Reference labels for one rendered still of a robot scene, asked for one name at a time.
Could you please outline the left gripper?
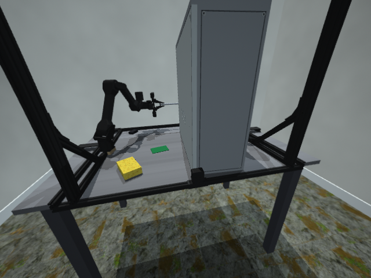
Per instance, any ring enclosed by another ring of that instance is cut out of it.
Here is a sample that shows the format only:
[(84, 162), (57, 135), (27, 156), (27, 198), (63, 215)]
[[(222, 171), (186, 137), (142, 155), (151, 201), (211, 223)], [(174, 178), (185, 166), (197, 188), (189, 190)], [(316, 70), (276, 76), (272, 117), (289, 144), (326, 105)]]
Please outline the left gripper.
[[(157, 117), (157, 116), (156, 116), (156, 115), (157, 115), (157, 113), (156, 113), (157, 109), (159, 109), (159, 108), (161, 108), (161, 107), (164, 107), (164, 105), (155, 107), (155, 104), (154, 104), (154, 103), (163, 103), (163, 102), (161, 102), (161, 101), (158, 102), (158, 101), (156, 100), (156, 98), (154, 99), (154, 92), (150, 93), (150, 97), (152, 98), (152, 103), (153, 103), (153, 106), (154, 106), (154, 109), (153, 109), (152, 115), (153, 115), (153, 117)], [(144, 108), (146, 109), (146, 107), (147, 107), (147, 105), (146, 105), (146, 101), (145, 101), (145, 102), (144, 102)]]

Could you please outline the green flat rectangular plate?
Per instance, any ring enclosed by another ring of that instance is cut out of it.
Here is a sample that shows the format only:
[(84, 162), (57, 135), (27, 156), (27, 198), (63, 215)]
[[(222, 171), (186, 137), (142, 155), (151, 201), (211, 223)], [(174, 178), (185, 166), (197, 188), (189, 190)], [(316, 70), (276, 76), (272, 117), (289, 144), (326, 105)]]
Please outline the green flat rectangular plate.
[(163, 151), (168, 151), (169, 149), (167, 146), (161, 146), (161, 147), (156, 147), (156, 148), (151, 148), (152, 153), (158, 153), (158, 152), (163, 152)]

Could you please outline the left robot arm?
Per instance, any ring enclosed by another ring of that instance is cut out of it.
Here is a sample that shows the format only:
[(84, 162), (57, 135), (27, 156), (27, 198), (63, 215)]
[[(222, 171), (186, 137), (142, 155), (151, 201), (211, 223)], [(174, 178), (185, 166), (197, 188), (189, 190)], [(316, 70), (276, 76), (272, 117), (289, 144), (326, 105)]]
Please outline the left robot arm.
[[(123, 89), (123, 90), (122, 90)], [(105, 93), (103, 114), (101, 121), (97, 124), (96, 132), (93, 139), (98, 142), (99, 152), (110, 152), (114, 149), (114, 143), (112, 139), (114, 138), (115, 125), (112, 123), (112, 114), (114, 109), (115, 96), (120, 91), (122, 95), (126, 98), (129, 103), (129, 108), (132, 111), (140, 111), (144, 108), (143, 92), (135, 92), (136, 100), (133, 98), (132, 94), (128, 90), (125, 83), (118, 82), (117, 80), (104, 80), (103, 81), (103, 91)], [(142, 100), (142, 101), (141, 101)], [(106, 136), (101, 139), (102, 136)]]

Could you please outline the yellow sponge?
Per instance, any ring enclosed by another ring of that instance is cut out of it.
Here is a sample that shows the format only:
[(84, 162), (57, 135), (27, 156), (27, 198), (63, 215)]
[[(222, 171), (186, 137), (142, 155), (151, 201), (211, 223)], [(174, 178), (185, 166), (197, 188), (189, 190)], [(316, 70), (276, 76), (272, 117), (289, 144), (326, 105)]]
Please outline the yellow sponge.
[(141, 166), (133, 157), (118, 161), (117, 166), (125, 180), (143, 173)]

